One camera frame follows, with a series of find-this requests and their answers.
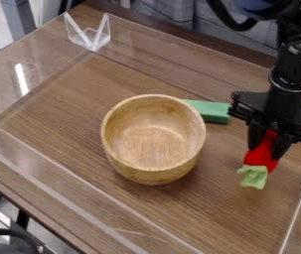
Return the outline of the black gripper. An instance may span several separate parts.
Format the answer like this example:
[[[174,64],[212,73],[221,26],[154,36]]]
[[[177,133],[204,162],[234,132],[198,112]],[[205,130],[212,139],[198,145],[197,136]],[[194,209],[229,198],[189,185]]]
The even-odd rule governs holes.
[[[301,143],[301,80],[292,82],[279,74],[268,78],[266,92],[236,91],[228,114],[248,125],[248,149],[260,145],[268,130],[277,132],[272,159],[279,160],[293,143]]]

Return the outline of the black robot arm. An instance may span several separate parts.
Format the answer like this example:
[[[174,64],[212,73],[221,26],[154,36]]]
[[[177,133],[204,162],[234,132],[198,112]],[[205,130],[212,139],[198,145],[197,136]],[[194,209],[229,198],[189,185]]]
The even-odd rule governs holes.
[[[232,17],[222,0],[206,0],[214,14],[232,30],[245,32],[261,21],[277,24],[277,60],[269,71],[265,92],[232,94],[228,114],[248,125],[248,148],[256,149],[266,133],[277,134],[269,149],[280,159],[292,144],[301,142],[301,0],[234,0],[246,16]]]

